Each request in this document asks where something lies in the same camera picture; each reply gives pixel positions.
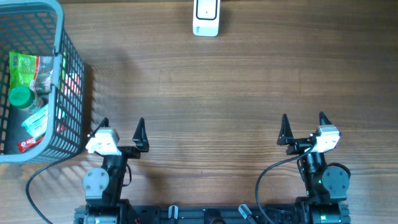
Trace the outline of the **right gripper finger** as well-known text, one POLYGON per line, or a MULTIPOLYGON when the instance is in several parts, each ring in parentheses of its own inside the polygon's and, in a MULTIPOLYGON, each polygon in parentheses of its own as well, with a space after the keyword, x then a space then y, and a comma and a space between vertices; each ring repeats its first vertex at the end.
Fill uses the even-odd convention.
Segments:
POLYGON ((319 112, 319 123, 322 125, 332 125, 332 122, 326 117, 323 111, 319 112))
POLYGON ((294 143, 294 136, 286 114, 282 115, 281 127, 277 138, 277 145, 284 146, 294 143))

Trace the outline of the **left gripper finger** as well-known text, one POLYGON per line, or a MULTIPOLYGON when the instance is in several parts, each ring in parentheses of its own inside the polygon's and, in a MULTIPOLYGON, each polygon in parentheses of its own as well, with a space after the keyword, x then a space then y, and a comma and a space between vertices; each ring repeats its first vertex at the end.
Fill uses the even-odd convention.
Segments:
POLYGON ((140 152, 149 152, 149 140, 146 134, 146 126, 144 118, 141 118, 139 120, 136 131, 132 137, 132 141, 136 144, 136 148, 140 152))
POLYGON ((108 128, 109 127, 109 119, 108 118, 103 118, 102 122, 100 122, 100 124, 97 126, 97 128, 92 131, 91 133, 88 134, 89 138, 93 138, 96 134, 96 132, 100 129, 100 128, 108 128))

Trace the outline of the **teal white tissue packet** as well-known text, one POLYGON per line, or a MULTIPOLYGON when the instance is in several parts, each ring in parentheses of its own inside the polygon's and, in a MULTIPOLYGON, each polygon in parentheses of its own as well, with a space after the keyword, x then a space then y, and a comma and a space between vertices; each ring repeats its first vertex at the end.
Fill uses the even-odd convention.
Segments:
POLYGON ((36 140, 47 132, 49 106, 45 105, 28 117, 21 126, 36 140))

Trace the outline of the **red Nescafe sachet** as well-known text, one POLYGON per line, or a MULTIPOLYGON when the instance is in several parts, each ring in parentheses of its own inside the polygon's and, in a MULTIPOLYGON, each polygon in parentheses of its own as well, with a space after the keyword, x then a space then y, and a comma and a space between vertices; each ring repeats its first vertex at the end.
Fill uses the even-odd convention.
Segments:
POLYGON ((41 136, 37 139, 34 139, 33 137, 25 139, 25 140, 17 143, 17 148, 20 153, 23 153, 26 150, 38 145, 43 140, 43 138, 44 138, 44 136, 41 136))

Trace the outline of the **green snack packet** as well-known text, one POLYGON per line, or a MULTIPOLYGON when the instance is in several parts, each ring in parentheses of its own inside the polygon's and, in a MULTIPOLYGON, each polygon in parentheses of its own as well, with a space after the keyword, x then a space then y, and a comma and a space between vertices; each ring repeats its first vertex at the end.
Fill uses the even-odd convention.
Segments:
POLYGON ((10 90, 26 86, 38 95, 51 92, 54 58, 9 52, 10 90))

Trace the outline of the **green lid jar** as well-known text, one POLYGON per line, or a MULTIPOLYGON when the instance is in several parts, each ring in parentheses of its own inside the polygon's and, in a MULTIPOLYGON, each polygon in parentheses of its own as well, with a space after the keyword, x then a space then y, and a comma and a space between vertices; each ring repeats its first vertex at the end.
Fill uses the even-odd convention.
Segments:
POLYGON ((29 114, 36 113, 44 106, 44 101, 33 90, 26 86, 17 86, 9 93, 10 104, 29 114))

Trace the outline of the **small red snack packet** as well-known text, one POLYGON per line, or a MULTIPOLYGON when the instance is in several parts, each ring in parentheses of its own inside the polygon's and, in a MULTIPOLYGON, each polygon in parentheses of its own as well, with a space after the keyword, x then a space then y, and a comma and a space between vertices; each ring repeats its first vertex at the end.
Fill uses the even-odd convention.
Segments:
POLYGON ((80 96, 80 77, 76 73, 70 73, 65 75, 65 85, 63 87, 64 93, 71 97, 73 95, 80 96))

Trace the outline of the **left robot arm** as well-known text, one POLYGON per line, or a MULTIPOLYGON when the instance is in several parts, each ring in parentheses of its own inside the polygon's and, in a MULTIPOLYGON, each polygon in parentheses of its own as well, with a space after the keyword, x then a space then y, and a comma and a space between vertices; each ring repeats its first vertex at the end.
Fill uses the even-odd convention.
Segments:
POLYGON ((100 125, 88 135, 86 150, 103 158, 101 167, 89 170, 83 177, 85 208, 75 210, 74 222, 132 223, 141 222, 139 214, 128 199, 121 198, 126 173, 131 175, 129 159, 140 159, 141 153, 149 151, 145 120, 141 118, 132 137, 134 146, 119 146, 119 135, 104 118, 100 125))

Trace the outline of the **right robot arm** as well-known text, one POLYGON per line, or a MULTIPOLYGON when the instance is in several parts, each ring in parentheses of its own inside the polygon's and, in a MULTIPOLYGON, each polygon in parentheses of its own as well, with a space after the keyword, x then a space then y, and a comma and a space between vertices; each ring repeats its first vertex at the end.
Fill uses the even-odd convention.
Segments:
POLYGON ((347 199, 350 170, 340 163, 328 164, 325 154, 333 150, 341 133, 326 115, 319 113, 319 126, 307 138, 294 138, 286 114, 282 116, 277 144, 287 146, 286 154, 298 155, 297 167, 307 195, 295 202, 278 205, 277 223, 351 223, 347 199))

